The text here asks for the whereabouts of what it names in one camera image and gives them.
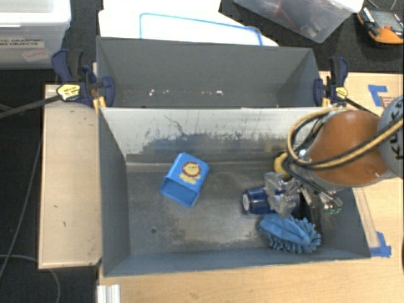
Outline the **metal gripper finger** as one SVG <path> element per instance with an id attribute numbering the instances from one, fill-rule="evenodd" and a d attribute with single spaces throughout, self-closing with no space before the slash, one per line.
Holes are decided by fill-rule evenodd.
<path id="1" fill-rule="evenodd" d="M 295 181 L 293 179 L 286 181 L 281 173 L 265 173 L 264 190 L 269 198 L 289 198 L 295 192 Z"/>
<path id="2" fill-rule="evenodd" d="M 291 197 L 274 196 L 270 198 L 270 207 L 281 219 L 288 218 L 299 207 L 299 200 Z"/>

